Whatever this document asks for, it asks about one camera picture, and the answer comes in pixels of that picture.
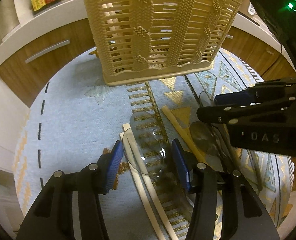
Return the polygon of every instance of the beige woven basket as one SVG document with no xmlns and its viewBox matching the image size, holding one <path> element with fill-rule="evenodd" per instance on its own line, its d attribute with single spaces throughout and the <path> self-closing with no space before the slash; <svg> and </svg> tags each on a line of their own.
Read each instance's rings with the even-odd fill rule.
<svg viewBox="0 0 296 240">
<path fill-rule="evenodd" d="M 84 0 L 108 85 L 208 70 L 243 0 Z"/>
</svg>

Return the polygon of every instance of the silver drawer handle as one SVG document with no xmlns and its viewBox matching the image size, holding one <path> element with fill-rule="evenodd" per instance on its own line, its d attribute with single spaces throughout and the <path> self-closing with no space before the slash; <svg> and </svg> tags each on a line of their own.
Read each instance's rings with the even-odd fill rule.
<svg viewBox="0 0 296 240">
<path fill-rule="evenodd" d="M 44 55 L 44 54 L 46 54 L 46 53 L 48 53 L 50 51 L 53 51 L 53 50 L 55 50 L 57 48 L 68 45 L 68 44 L 70 44 L 70 40 L 65 40 L 65 41 L 58 42 L 58 43 L 56 43 L 54 45 L 51 45 L 50 47 L 48 47 L 46 49 L 43 49 L 43 50 L 37 52 L 36 54 L 32 55 L 31 57 L 27 58 L 25 60 L 25 62 L 26 63 L 32 62 L 36 58 L 38 58 L 38 57 L 40 57 L 40 56 L 42 56 L 42 55 Z"/>
</svg>

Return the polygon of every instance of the kitchen counter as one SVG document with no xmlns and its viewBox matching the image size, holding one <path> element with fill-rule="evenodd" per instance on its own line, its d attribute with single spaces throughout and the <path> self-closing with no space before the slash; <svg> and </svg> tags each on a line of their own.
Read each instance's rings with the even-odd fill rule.
<svg viewBox="0 0 296 240">
<path fill-rule="evenodd" d="M 24 25 L 21 25 L 20 28 L 17 28 L 0 45 L 0 65 L 16 51 L 36 38 L 61 26 L 87 17 L 83 0 L 65 0 L 59 5 L 43 11 Z M 246 17 L 237 14 L 233 26 L 257 37 L 277 51 L 281 51 L 280 43 L 272 36 L 267 29 L 267 26 L 264 24 L 257 26 Z M 282 54 L 294 68 L 293 63 L 284 48 L 282 48 Z"/>
</svg>

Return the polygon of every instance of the white wall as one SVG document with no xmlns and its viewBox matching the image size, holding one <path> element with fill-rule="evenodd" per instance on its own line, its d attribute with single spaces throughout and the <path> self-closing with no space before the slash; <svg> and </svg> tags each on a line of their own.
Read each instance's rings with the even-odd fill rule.
<svg viewBox="0 0 296 240">
<path fill-rule="evenodd" d="M 12 172 L 15 148 L 29 108 L 0 79 L 0 169 Z"/>
</svg>

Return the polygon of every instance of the silver screw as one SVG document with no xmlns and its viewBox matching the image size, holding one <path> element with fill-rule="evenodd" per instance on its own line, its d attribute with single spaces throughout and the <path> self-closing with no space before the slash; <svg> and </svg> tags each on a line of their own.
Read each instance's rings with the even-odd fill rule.
<svg viewBox="0 0 296 240">
<path fill-rule="evenodd" d="M 205 163 L 197 163 L 197 168 L 203 170 L 206 168 L 206 164 Z"/>
<path fill-rule="evenodd" d="M 53 175 L 54 175 L 56 178 L 59 178 L 59 177 L 61 177 L 61 175 L 62 175 L 62 171 L 56 171 Z"/>
<path fill-rule="evenodd" d="M 238 122 L 238 119 L 237 118 L 234 118 L 234 119 L 231 119 L 228 124 L 237 124 Z"/>
<path fill-rule="evenodd" d="M 94 170 L 96 170 L 96 169 L 98 168 L 98 165 L 95 164 L 95 163 L 91 163 L 91 164 L 88 166 L 88 168 L 89 168 L 91 171 L 94 171 Z"/>
<path fill-rule="evenodd" d="M 240 173 L 240 171 L 238 171 L 238 170 L 234 170 L 234 171 L 233 171 L 233 175 L 234 175 L 235 177 L 239 177 L 239 176 L 241 175 L 241 173 Z"/>
</svg>

